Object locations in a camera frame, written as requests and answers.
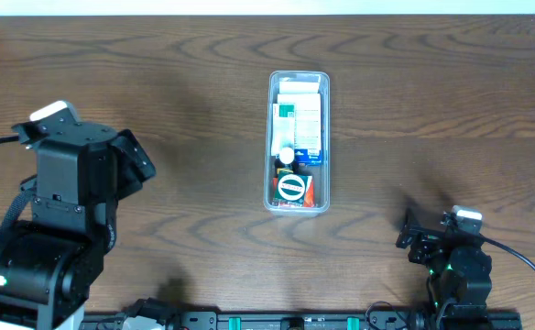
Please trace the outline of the blue white medicine box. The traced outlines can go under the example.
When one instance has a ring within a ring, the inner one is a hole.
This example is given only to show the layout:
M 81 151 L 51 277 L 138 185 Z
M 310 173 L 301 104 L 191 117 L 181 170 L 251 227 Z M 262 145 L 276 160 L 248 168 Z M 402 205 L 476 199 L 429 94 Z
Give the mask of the blue white medicine box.
M 319 93 L 280 93 L 277 96 L 279 116 L 289 117 L 287 106 L 293 106 L 293 149 L 298 163 L 322 164 L 322 100 Z

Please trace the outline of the dark syrup bottle white cap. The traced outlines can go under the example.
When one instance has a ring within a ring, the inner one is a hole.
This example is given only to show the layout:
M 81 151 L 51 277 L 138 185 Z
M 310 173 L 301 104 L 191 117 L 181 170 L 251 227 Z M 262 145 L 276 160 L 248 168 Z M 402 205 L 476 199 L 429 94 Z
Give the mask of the dark syrup bottle white cap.
M 275 177 L 278 177 L 281 173 L 291 174 L 297 173 L 298 163 L 295 160 L 295 151 L 292 147 L 284 147 L 279 151 L 274 162 Z

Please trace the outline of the small green white box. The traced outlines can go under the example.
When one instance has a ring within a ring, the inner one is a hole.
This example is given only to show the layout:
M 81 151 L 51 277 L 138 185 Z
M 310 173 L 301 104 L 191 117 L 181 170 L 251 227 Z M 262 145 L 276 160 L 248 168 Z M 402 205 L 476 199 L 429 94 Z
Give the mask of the small green white box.
M 295 105 L 272 105 L 271 155 L 277 156 L 283 148 L 294 149 L 295 145 Z

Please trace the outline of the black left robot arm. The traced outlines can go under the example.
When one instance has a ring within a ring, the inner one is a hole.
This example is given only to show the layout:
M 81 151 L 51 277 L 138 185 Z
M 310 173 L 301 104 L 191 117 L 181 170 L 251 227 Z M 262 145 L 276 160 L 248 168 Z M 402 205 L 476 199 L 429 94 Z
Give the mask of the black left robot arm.
M 0 225 L 0 324 L 56 329 L 104 269 L 119 202 L 156 169 L 128 129 L 58 116 L 13 130 L 35 151 L 37 171 Z

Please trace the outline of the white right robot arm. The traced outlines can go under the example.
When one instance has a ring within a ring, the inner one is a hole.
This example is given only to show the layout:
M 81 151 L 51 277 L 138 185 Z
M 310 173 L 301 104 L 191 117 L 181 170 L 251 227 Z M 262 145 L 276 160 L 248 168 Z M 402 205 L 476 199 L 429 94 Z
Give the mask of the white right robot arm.
M 406 211 L 396 247 L 408 248 L 409 262 L 428 270 L 427 290 L 438 318 L 483 317 L 492 289 L 492 259 L 482 250 L 482 214 L 456 205 L 438 225 L 429 225 L 426 214 Z

